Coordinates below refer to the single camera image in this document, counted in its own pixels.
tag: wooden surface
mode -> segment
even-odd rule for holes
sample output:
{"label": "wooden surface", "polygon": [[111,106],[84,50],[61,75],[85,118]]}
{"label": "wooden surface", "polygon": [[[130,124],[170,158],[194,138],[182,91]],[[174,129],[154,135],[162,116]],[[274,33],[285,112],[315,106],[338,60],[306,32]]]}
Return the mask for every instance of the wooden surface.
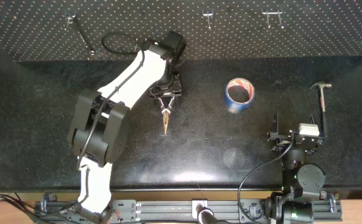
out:
{"label": "wooden surface", "polygon": [[[342,200],[343,224],[362,223],[362,200]],[[0,223],[31,224],[28,216],[6,202],[0,202]],[[318,222],[335,224],[335,222]]]}

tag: hammer head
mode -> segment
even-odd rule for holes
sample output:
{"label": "hammer head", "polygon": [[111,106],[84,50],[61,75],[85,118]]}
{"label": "hammer head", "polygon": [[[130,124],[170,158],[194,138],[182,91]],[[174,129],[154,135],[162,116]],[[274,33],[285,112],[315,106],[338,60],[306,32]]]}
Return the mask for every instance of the hammer head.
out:
{"label": "hammer head", "polygon": [[330,87],[332,87],[332,84],[331,83],[325,83],[325,82],[317,82],[317,83],[313,84],[311,86],[311,88],[314,87],[314,86],[318,86],[319,88],[330,88]]}

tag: hanging tool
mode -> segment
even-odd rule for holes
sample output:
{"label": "hanging tool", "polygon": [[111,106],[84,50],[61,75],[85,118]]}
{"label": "hanging tool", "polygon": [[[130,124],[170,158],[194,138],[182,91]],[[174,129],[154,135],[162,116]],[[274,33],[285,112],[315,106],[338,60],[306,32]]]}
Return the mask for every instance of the hanging tool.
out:
{"label": "hanging tool", "polygon": [[91,44],[91,42],[87,39],[87,36],[83,32],[83,30],[81,29],[81,26],[80,26],[80,23],[79,23],[79,20],[78,20],[76,14],[74,13],[72,15],[71,13],[66,12],[65,19],[67,21],[67,28],[69,27],[70,24],[74,24],[72,29],[75,32],[77,32],[77,34],[80,36],[81,40],[86,45],[86,48],[88,49],[90,55],[94,56],[96,54],[96,51],[95,51],[93,45]]}
{"label": "hanging tool", "polygon": [[282,19],[281,19],[281,14],[283,13],[282,10],[278,10],[276,12],[268,12],[268,10],[266,10],[265,12],[261,9],[261,13],[263,13],[264,15],[267,16],[267,25],[268,28],[271,28],[271,25],[269,24],[269,15],[278,15],[279,18],[279,24],[281,25],[281,28],[283,29],[284,26],[282,25]]}
{"label": "hanging tool", "polygon": [[171,97],[171,100],[167,106],[164,105],[162,98],[159,98],[160,103],[162,104],[160,106],[160,109],[162,110],[162,114],[163,114],[164,134],[167,134],[167,127],[169,126],[169,116],[171,114],[171,109],[174,105],[174,98],[175,98],[175,96]]}
{"label": "hanging tool", "polygon": [[325,82],[317,82],[311,86],[318,86],[319,92],[320,92],[320,107],[322,109],[322,131],[323,134],[327,137],[328,134],[328,126],[327,126],[327,120],[326,120],[326,109],[325,109],[325,98],[323,96],[323,88],[331,88],[331,83],[325,83]]}
{"label": "hanging tool", "polygon": [[214,15],[213,10],[203,10],[203,11],[202,11],[202,15],[203,15],[203,16],[207,16],[208,29],[211,30],[211,26],[210,26],[210,16],[213,16],[213,15]]}

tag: roll of tape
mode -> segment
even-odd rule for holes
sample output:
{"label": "roll of tape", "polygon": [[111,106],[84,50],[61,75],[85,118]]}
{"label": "roll of tape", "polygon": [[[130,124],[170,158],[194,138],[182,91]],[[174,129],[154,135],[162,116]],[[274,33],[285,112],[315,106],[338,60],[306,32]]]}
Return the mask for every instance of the roll of tape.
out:
{"label": "roll of tape", "polygon": [[[232,87],[232,86],[241,86],[243,87],[248,93],[249,93],[249,100],[246,102],[237,102],[234,99],[232,99],[230,97],[230,94],[228,93],[228,90]],[[246,109],[248,106],[250,106],[251,102],[254,99],[255,96],[255,91],[254,91],[254,87],[251,84],[251,82],[249,82],[247,79],[245,78],[234,78],[232,79],[225,88],[225,103],[228,107],[228,110],[232,113],[239,113],[240,111],[242,111],[243,109]]]}

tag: robotic arm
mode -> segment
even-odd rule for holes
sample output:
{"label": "robotic arm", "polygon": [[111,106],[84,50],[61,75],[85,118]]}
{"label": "robotic arm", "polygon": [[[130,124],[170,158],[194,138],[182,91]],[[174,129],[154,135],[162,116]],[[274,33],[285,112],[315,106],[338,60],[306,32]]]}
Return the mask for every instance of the robotic arm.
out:
{"label": "robotic arm", "polygon": [[[154,93],[150,91],[152,98],[180,95],[180,88],[173,87],[175,77],[178,76],[173,69],[184,48],[182,36],[175,32],[170,32],[163,43],[150,40],[142,46],[136,59],[118,78],[98,91],[84,90],[79,96],[68,142],[73,145],[74,154],[82,157],[81,193],[77,203],[79,206],[75,207],[81,216],[94,223],[106,223],[110,219],[109,183],[112,164],[123,152],[128,138],[129,112],[153,84]],[[143,59],[142,50],[145,55],[143,64],[134,73]],[[105,103],[118,86],[121,86],[119,90]],[[85,154],[81,155],[96,117],[96,128]]]}

